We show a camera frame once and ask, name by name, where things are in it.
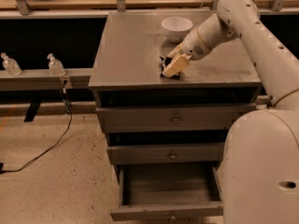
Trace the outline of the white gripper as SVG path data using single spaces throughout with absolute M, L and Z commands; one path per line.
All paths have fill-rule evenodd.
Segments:
M 217 41 L 216 32 L 211 29 L 193 29 L 166 57 L 172 59 L 164 69 L 165 77 L 179 74 L 190 65 L 190 59 L 198 61 L 206 57 Z

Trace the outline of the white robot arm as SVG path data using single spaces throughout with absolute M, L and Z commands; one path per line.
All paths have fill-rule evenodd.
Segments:
M 172 77 L 239 38 L 270 100 L 230 128 L 223 152 L 223 224 L 299 224 L 299 62 L 263 25 L 252 0 L 217 11 L 163 60 Z

